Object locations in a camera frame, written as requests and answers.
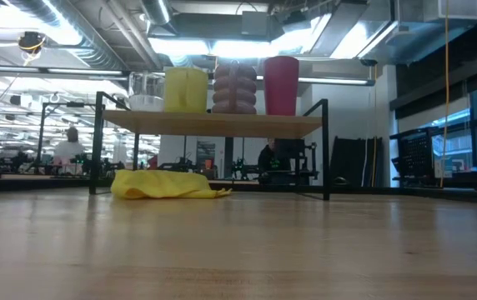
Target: yellow container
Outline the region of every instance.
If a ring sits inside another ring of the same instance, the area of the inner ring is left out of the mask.
[[[164,111],[167,113],[205,113],[207,110],[207,73],[190,67],[166,71]]]

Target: ceiling light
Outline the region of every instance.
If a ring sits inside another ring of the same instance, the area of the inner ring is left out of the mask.
[[[38,68],[37,67],[0,66],[0,72],[38,73]]]
[[[72,117],[72,116],[61,116],[61,120],[65,121],[66,123],[79,123],[79,118]]]
[[[341,78],[298,78],[299,83],[324,83],[324,84],[346,84],[346,85],[367,85],[368,80],[341,79]]]
[[[166,55],[206,55],[207,43],[202,40],[149,38],[156,53]]]
[[[85,75],[123,75],[122,71],[109,71],[109,70],[92,70],[92,69],[62,69],[62,68],[49,68],[50,73],[60,74],[85,74]]]
[[[375,38],[367,47],[361,51],[357,57],[363,58],[366,54],[368,54],[372,49],[378,46],[381,41],[383,41],[395,28],[398,27],[398,21],[392,22],[377,38]]]
[[[269,42],[217,41],[211,54],[223,58],[269,58],[277,55]]]

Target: wooden table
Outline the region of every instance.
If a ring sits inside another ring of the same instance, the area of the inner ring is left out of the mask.
[[[477,300],[477,204],[3,192],[0,299]]]

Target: person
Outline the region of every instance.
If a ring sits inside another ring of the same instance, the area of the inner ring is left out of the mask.
[[[79,133],[75,127],[70,127],[66,132],[67,141],[60,142],[53,154],[55,164],[68,165],[70,159],[75,158],[78,154],[85,153],[85,147],[79,143]]]
[[[273,171],[289,171],[290,159],[277,158],[275,155],[275,140],[273,138],[268,139],[268,145],[259,154],[257,166],[259,168],[259,174],[262,178],[269,177],[269,172]]]

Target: yellow cable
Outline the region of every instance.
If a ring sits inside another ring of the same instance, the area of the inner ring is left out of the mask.
[[[378,81],[378,65],[376,64],[374,67],[374,80],[377,82]],[[377,134],[377,117],[378,117],[378,112],[377,108],[378,107],[378,93],[376,86],[374,85],[374,165],[372,167],[372,187],[375,187],[375,156],[376,152],[378,151],[378,134]]]
[[[33,51],[31,52],[31,54],[29,54],[28,59],[26,59],[25,62],[23,62],[23,66],[24,66],[24,67],[27,67],[30,62],[32,62],[33,60],[37,59],[37,55],[38,55],[38,54],[35,54],[35,52],[37,51],[37,49],[38,49],[37,47],[34,48]]]
[[[448,137],[448,115],[449,115],[449,0],[446,0],[446,19],[444,20],[445,28],[445,39],[446,39],[446,116],[444,117],[444,136],[443,136],[443,149],[442,149],[442,159],[440,165],[442,167],[442,172],[440,173],[440,187],[444,187],[444,171],[446,170],[446,138]]]

